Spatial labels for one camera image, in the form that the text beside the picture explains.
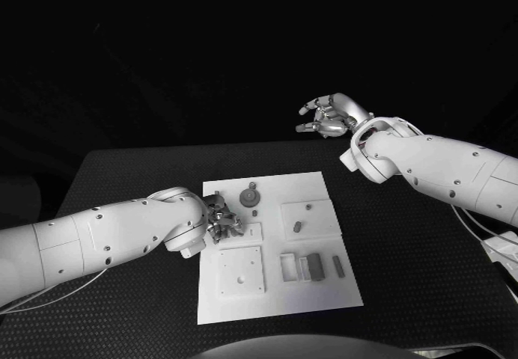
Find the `black background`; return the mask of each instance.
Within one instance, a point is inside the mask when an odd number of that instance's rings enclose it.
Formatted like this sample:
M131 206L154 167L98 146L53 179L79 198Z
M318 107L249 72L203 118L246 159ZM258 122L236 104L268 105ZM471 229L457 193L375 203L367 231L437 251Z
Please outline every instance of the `black background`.
M518 156L518 11L194 6L7 16L0 171L36 177L40 219L90 150L317 139L297 110L334 92Z

